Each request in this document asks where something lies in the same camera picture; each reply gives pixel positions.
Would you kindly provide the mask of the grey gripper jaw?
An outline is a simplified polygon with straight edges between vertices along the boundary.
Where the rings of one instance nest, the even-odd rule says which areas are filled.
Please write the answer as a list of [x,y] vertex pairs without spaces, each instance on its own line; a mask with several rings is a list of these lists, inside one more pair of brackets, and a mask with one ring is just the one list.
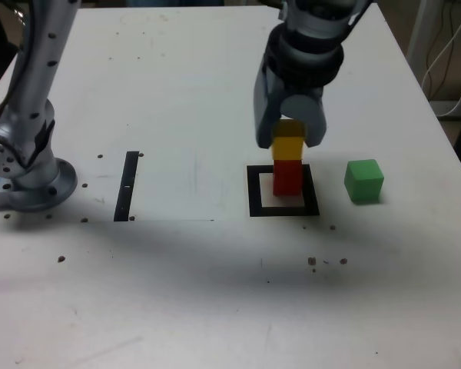
[[292,95],[280,106],[282,115],[300,121],[304,126],[304,141],[308,148],[318,146],[327,131],[322,94]]

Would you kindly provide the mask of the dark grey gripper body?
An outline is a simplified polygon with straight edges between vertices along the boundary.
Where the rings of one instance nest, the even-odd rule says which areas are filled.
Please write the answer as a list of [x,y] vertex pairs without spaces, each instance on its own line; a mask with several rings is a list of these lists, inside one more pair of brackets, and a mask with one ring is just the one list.
[[306,95],[315,99],[323,96],[323,86],[316,86],[306,75],[283,75],[270,73],[270,99],[282,103],[294,95]]

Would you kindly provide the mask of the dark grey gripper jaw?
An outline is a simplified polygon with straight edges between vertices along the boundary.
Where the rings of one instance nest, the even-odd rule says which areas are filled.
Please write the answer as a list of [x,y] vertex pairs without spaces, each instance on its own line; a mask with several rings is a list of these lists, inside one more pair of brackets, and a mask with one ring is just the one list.
[[254,83],[253,108],[255,138],[259,148],[268,149],[273,141],[273,129],[280,120],[280,106],[286,97],[284,81],[262,58]]

